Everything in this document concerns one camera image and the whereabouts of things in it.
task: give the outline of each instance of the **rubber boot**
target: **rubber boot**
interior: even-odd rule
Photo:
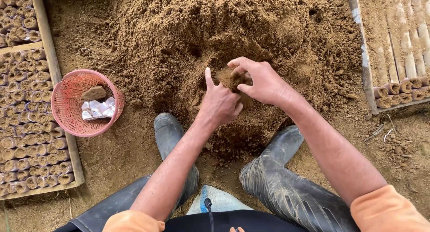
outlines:
[[[179,140],[184,136],[185,132],[179,121],[169,113],[161,113],[155,118],[154,129],[155,142],[157,143],[161,159],[164,161]],[[173,211],[167,217],[168,219],[178,207],[182,206],[186,200],[197,191],[198,184],[199,171],[197,170],[196,165],[193,164],[185,181],[181,195],[179,196],[179,200],[176,202]]]
[[[182,125],[168,113],[159,114],[154,120],[155,141],[158,146],[161,158],[164,159],[176,146],[178,141],[184,135]],[[76,218],[71,219],[64,226],[56,229],[54,232],[99,232],[105,227],[106,221],[114,214],[130,209],[134,200],[145,186],[151,175],[141,177],[127,185],[125,188],[115,192],[111,196],[105,198],[98,204],[83,212]],[[193,165],[188,178],[185,182],[182,193],[176,202],[173,212],[197,191],[199,182],[199,171]]]
[[[295,125],[278,132],[261,155],[241,170],[243,189],[275,215],[309,232],[359,232],[339,196],[284,167],[303,140]]]

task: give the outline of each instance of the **black cord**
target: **black cord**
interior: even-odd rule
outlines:
[[[212,210],[211,210],[211,206],[212,206],[212,202],[209,198],[205,199],[205,207],[208,209],[209,211],[209,220],[211,222],[211,232],[215,231],[215,225],[214,225],[214,216],[212,214]]]

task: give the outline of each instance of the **pink basket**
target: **pink basket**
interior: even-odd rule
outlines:
[[[81,95],[101,85],[107,97],[115,98],[115,112],[111,119],[85,121],[82,119]],[[80,137],[97,136],[105,132],[119,118],[124,109],[125,97],[104,75],[93,70],[75,70],[64,76],[54,87],[51,97],[52,114],[65,131]]]

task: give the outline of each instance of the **blue stripe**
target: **blue stripe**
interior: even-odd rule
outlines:
[[[208,209],[205,206],[205,199],[206,199],[207,193],[208,193],[208,191],[206,189],[206,185],[203,185],[202,194],[200,196],[200,211],[201,211],[201,213],[207,213],[208,212]]]

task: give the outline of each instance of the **forearm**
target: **forearm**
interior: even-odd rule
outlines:
[[[350,142],[340,135],[299,94],[281,107],[298,126],[321,171],[351,205],[354,199],[387,184],[378,170]]]
[[[131,210],[165,221],[175,206],[185,180],[214,128],[196,118],[173,151],[161,163],[137,196]]]

